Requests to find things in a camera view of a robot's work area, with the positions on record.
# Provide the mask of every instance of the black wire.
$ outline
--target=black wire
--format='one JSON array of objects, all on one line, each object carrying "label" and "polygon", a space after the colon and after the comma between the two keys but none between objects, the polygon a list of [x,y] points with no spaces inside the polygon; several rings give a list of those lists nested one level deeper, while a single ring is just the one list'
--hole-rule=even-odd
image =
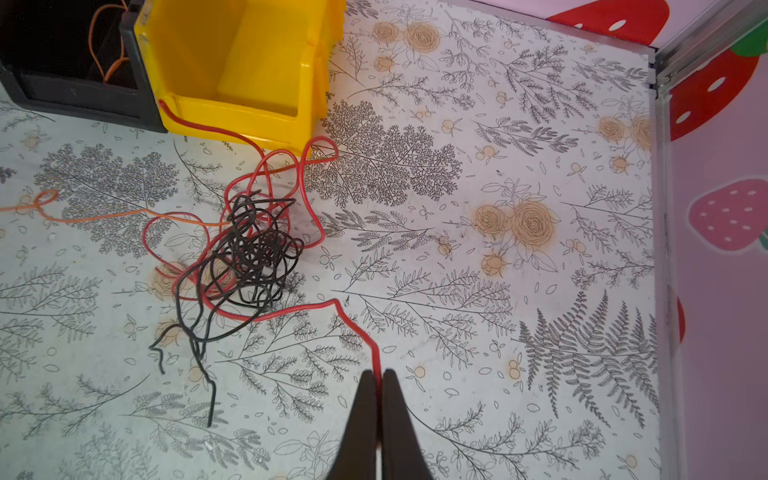
[{"label": "black wire", "polygon": [[[304,242],[293,238],[286,231],[288,208],[296,203],[293,198],[267,199],[253,194],[238,194],[232,199],[232,213],[223,236],[213,245],[205,258],[195,263],[176,279],[173,297],[176,303],[177,321],[164,329],[150,345],[159,354],[159,367],[163,369],[163,350],[157,345],[172,329],[181,329],[190,340],[195,363],[211,385],[208,426],[214,420],[216,383],[203,366],[206,346],[232,336],[264,313],[273,311],[273,305],[283,297],[288,275],[304,250]],[[262,207],[274,208],[274,212]],[[195,284],[197,315],[191,325],[184,321],[181,309],[181,285],[191,278]],[[204,299],[214,305],[207,316]],[[210,336],[216,313],[225,305],[250,309],[250,318],[218,336]],[[204,330],[202,336],[197,332]]]}]

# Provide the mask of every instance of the floral paper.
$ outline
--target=floral paper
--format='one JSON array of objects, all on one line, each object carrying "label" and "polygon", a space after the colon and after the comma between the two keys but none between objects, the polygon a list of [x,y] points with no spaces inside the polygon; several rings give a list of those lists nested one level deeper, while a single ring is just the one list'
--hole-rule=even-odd
[{"label": "floral paper", "polygon": [[[351,2],[306,185],[328,239],[280,307],[339,298],[382,350],[435,478],[660,474],[645,55],[441,2]],[[217,218],[239,144],[0,106],[0,203],[61,217]],[[281,174],[276,190],[295,176]],[[291,232],[317,229],[298,204]],[[0,217],[0,470],[8,478],[318,479],[360,339],[330,311],[213,345],[210,391],[138,214]],[[189,265],[199,227],[148,243]],[[218,319],[219,330],[233,324]]]}]

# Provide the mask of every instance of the black plastic bin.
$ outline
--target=black plastic bin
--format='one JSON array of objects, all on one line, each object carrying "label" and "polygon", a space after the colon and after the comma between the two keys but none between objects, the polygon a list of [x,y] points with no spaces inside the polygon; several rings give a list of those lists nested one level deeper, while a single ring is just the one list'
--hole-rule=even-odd
[{"label": "black plastic bin", "polygon": [[120,57],[121,37],[130,59],[105,84],[88,29],[97,8],[120,0],[0,0],[0,81],[11,99],[29,110],[166,132],[134,35],[143,3],[99,16],[93,46],[103,68]]}]

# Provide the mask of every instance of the pink wall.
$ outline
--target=pink wall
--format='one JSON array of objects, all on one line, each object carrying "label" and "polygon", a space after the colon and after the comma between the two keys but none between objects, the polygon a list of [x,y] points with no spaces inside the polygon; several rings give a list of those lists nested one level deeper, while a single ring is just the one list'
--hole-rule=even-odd
[{"label": "pink wall", "polygon": [[759,241],[740,252],[719,250],[688,220],[691,205],[707,192],[745,178],[768,180],[766,85],[763,55],[720,113],[672,143],[670,233],[687,321],[680,345],[684,442],[688,478],[695,480],[768,478],[768,250]]},{"label": "pink wall", "polygon": [[[513,10],[515,12],[525,13],[526,15],[533,15],[539,18],[550,18],[573,8],[581,7],[582,5],[589,4],[586,0],[538,0],[532,2],[531,0],[479,0],[483,3],[490,5],[496,5],[498,7]],[[662,24],[663,28],[658,31],[654,29],[651,36],[653,41],[639,41],[646,45],[653,45],[654,47],[661,47],[677,33],[681,32],[688,24],[690,24],[697,16],[699,16],[707,7],[712,5],[716,0],[661,0],[662,3],[668,4],[669,18],[666,24]],[[592,2],[593,4],[600,3],[605,11],[614,11],[616,19],[607,22],[605,25],[606,30],[601,33],[606,35],[612,35],[611,31],[607,29],[614,25],[615,22],[620,20],[627,20],[627,25],[631,23],[631,18],[621,18],[621,13],[626,10],[631,10],[633,7],[649,8],[655,15],[667,15],[665,7],[660,5],[656,0],[598,0],[598,2]],[[621,28],[613,30],[616,34],[621,33]]]}]

